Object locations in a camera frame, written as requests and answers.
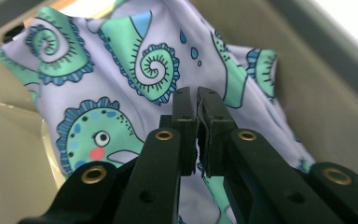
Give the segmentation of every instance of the folded cloth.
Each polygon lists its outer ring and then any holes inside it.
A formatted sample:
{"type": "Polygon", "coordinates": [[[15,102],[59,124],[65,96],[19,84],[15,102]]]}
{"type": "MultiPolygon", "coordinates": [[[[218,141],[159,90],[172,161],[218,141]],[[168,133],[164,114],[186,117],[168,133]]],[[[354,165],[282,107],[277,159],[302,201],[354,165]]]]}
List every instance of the folded cloth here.
{"type": "MultiPolygon", "coordinates": [[[[275,97],[276,53],[226,45],[187,1],[121,1],[106,20],[43,7],[0,61],[33,95],[66,176],[86,162],[136,157],[172,113],[172,92],[187,86],[193,104],[199,86],[217,91],[239,127],[262,133],[291,166],[307,172],[314,162],[275,97]]],[[[235,222],[222,177],[198,168],[182,177],[178,221],[235,222]]]]}

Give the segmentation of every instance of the beige surface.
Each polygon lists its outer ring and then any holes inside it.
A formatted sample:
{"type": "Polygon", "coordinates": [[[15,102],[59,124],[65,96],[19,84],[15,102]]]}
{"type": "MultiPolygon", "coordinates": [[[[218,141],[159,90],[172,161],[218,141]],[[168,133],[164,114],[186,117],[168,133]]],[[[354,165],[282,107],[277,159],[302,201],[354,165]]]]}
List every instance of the beige surface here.
{"type": "MultiPolygon", "coordinates": [[[[266,1],[194,2],[228,43],[277,50],[277,90],[296,134],[317,160],[358,172],[358,98],[337,74],[266,1]]],[[[0,64],[0,224],[42,214],[56,191],[31,99],[0,64]]]]}

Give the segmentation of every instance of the seahorse eye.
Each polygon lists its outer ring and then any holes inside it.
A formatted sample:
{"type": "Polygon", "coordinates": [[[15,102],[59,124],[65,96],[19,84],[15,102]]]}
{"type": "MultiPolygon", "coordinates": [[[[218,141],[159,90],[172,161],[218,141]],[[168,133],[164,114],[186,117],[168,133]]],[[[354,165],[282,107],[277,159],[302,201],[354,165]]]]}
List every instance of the seahorse eye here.
{"type": "Polygon", "coordinates": [[[107,144],[109,144],[110,136],[109,133],[100,131],[97,134],[95,134],[94,142],[98,147],[105,147],[107,144]]]}

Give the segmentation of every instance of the black metal part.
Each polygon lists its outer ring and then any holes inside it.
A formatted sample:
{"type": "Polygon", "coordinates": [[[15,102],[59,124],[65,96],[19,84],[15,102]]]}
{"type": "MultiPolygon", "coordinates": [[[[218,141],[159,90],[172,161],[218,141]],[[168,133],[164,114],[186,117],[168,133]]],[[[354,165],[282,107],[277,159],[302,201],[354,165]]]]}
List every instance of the black metal part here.
{"type": "Polygon", "coordinates": [[[346,223],[358,223],[358,174],[321,162],[311,166],[309,184],[346,223]]]}
{"type": "Polygon", "coordinates": [[[185,87],[175,91],[172,103],[172,127],[181,134],[182,175],[191,175],[196,171],[197,126],[190,99],[190,88],[185,87]]]}
{"type": "MultiPolygon", "coordinates": [[[[243,182],[252,197],[251,212],[233,208],[241,210],[236,217],[250,224],[343,223],[260,133],[233,131],[227,151],[232,167],[226,185],[243,182]]],[[[229,200],[238,204],[236,198],[229,200]]]]}
{"type": "Polygon", "coordinates": [[[179,132],[151,132],[112,223],[177,223],[180,175],[179,132]]]}
{"type": "Polygon", "coordinates": [[[79,167],[43,216],[23,219],[20,224],[110,223],[121,195],[117,174],[113,164],[103,161],[79,167]]]}
{"type": "Polygon", "coordinates": [[[200,120],[200,161],[207,176],[224,175],[225,143],[237,124],[216,91],[199,87],[197,115],[200,120]]]}

